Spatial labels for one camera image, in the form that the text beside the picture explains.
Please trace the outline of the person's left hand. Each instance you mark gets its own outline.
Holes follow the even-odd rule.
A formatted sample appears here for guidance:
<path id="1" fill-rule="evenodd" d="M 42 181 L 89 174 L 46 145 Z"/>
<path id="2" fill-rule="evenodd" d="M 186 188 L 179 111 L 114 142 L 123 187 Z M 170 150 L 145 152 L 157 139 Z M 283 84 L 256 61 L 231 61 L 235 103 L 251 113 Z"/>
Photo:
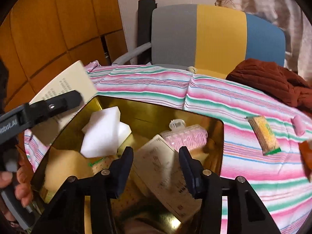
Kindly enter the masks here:
<path id="1" fill-rule="evenodd" d="M 19 200 L 23 208 L 26 208 L 33 199 L 33 193 L 30 185 L 32 168 L 28 166 L 29 162 L 24 155 L 19 156 L 19 169 L 16 173 L 15 197 Z M 13 175 L 10 172 L 1 172 L 1 189 L 6 188 L 13 181 Z"/>

